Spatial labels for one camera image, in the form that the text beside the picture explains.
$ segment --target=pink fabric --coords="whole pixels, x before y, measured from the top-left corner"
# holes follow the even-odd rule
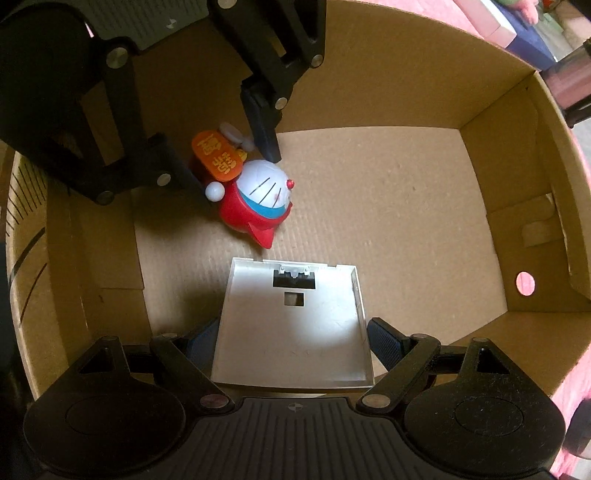
[[[574,411],[581,400],[585,398],[591,398],[591,346],[552,395],[552,401],[562,412],[567,428],[573,418]],[[578,457],[561,449],[550,473],[556,477],[560,477],[563,473],[571,475],[578,461]]]
[[[439,20],[453,27],[471,33],[475,37],[480,37],[478,31],[470,23],[467,16],[464,15],[460,7],[453,0],[364,0],[370,4],[384,5],[385,7],[398,8],[422,15],[424,17]]]

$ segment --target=rectangular hole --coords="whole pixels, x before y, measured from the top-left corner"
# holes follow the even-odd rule
[[[303,307],[304,294],[296,291],[286,291],[284,296],[284,304],[288,307]]]
[[[291,276],[290,272],[279,273],[279,270],[273,271],[273,286],[281,288],[306,288],[314,290],[316,288],[316,279],[314,273],[304,275],[299,273],[296,278]]]

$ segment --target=red toy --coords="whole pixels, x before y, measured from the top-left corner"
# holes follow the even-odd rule
[[[219,213],[224,223],[238,232],[250,234],[263,248],[271,248],[275,229],[290,214],[290,192],[294,181],[267,160],[251,160],[241,164],[241,151],[228,150],[228,140],[234,145],[238,143],[235,132],[234,129],[232,138],[222,137],[225,142],[219,139],[219,132],[202,132],[196,136],[193,140],[196,158],[190,167],[204,184],[208,200],[220,202]],[[204,155],[201,148],[204,145],[208,155]],[[222,150],[226,158],[233,159],[231,163],[212,161],[221,158]],[[228,179],[232,170],[236,171],[236,175]]]

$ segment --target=cardboard box wall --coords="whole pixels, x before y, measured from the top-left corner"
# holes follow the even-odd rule
[[[220,121],[247,130],[249,70],[209,20],[134,67],[148,134],[165,132],[182,158]],[[105,158],[119,158],[101,85],[83,106]],[[232,257],[356,265],[368,317],[444,343],[477,330],[557,388],[591,343],[591,193],[532,68],[427,18],[329,1],[326,61],[297,83],[278,131],[296,187],[270,251],[187,192],[137,189],[100,207],[16,155],[8,274],[35,395],[102,335],[148,342],[209,321]],[[529,297],[520,271],[535,278]]]

